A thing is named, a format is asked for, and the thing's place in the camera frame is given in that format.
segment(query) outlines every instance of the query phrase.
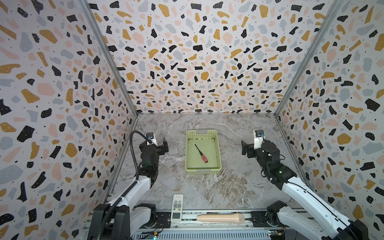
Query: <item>beige microphone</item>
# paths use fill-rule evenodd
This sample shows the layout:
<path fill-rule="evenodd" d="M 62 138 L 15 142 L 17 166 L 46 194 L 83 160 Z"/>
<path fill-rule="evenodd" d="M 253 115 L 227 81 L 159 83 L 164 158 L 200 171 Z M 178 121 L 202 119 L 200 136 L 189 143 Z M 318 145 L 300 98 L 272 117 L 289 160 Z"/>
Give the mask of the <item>beige microphone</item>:
<path fill-rule="evenodd" d="M 226 222 L 243 224 L 245 223 L 245 217 L 243 214 L 204 214 L 198 215 L 197 220 L 200 222 Z"/>

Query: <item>red screwdriver handle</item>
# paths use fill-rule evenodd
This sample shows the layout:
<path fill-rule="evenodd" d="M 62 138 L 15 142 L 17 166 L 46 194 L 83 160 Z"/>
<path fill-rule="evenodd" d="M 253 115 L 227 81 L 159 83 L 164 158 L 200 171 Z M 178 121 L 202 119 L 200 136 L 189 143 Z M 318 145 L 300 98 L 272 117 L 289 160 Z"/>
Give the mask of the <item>red screwdriver handle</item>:
<path fill-rule="evenodd" d="M 201 155 L 201 158 L 203 159 L 203 161 L 204 161 L 205 163 L 208 162 L 207 158 L 206 158 L 204 155 Z"/>

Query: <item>green plastic basket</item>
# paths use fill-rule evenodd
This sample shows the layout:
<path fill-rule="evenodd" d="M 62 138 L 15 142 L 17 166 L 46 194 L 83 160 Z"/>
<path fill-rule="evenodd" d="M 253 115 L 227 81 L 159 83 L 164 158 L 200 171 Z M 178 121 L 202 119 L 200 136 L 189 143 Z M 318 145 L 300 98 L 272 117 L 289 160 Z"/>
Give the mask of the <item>green plastic basket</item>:
<path fill-rule="evenodd" d="M 218 174 L 221 171 L 217 131 L 213 129 L 188 130 L 185 148 L 185 170 L 189 174 Z M 199 151 L 207 158 L 205 163 Z"/>

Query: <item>screwdriver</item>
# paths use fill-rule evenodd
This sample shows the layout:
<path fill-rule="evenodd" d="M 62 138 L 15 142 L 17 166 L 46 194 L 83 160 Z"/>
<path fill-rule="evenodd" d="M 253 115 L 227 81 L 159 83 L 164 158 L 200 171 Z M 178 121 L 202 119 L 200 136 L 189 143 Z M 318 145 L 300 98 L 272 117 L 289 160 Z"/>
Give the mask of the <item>screwdriver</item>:
<path fill-rule="evenodd" d="M 200 149 L 199 149 L 197 146 L 196 146 L 196 148 L 197 148 L 197 150 L 199 151 L 199 153 L 200 153 L 201 158 L 203 159 L 203 161 L 204 161 L 205 163 L 207 163 L 207 162 L 208 162 L 207 158 L 204 156 L 204 154 L 200 151 Z"/>

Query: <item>metal corner post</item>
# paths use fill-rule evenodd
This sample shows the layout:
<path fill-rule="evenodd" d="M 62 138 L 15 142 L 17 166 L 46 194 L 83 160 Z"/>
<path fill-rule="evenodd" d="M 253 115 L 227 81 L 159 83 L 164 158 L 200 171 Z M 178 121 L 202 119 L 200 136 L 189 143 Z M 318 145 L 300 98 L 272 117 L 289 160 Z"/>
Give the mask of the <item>metal corner post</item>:
<path fill-rule="evenodd" d="M 279 116 L 280 113 L 283 111 L 283 108 L 284 108 L 286 102 L 288 101 L 289 96 L 294 91 L 295 86 L 299 82 L 301 76 L 303 75 L 305 69 L 307 68 L 309 62 L 311 61 L 313 55 L 315 54 L 317 48 L 319 47 L 325 33 L 327 33 L 329 27 L 332 25 L 333 20 L 335 19 L 336 15 L 339 12 L 343 3 L 344 3 L 344 0 L 334 0 L 333 1 L 331 7 L 328 10 L 326 18 L 320 27 L 319 32 L 317 33 L 315 39 L 313 40 L 313 43 L 309 47 L 307 54 L 304 56 L 304 59 L 301 62 L 301 65 L 297 69 L 297 71 L 296 71 L 296 73 L 292 79 L 292 82 L 288 86 L 288 89 L 286 90 L 286 92 L 283 96 L 283 99 L 281 100 L 279 106 L 276 109 L 276 112 L 275 112 L 276 117 Z"/>
<path fill-rule="evenodd" d="M 103 36 L 101 35 L 99 25 L 96 23 L 96 19 L 93 17 L 93 14 L 92 14 L 91 8 L 89 7 L 88 1 L 87 0 L 78 0 L 78 3 L 79 3 L 81 11 L 83 12 L 87 22 L 89 23 L 89 28 L 93 32 L 93 34 L 96 38 L 96 41 L 100 47 L 100 50 L 106 59 L 107 64 L 111 68 L 113 77 L 117 81 L 117 84 L 121 90 L 121 93 L 122 93 L 125 101 L 128 104 L 129 110 L 131 111 L 133 118 L 137 118 L 137 111 L 136 111 L 136 109 L 135 109 L 135 107 L 131 101 L 131 98 L 128 94 L 128 91 L 127 91 L 124 83 L 122 82 L 120 73 L 117 70 L 115 62 L 113 61 L 111 55 L 109 54 L 108 46 L 104 42 Z"/>

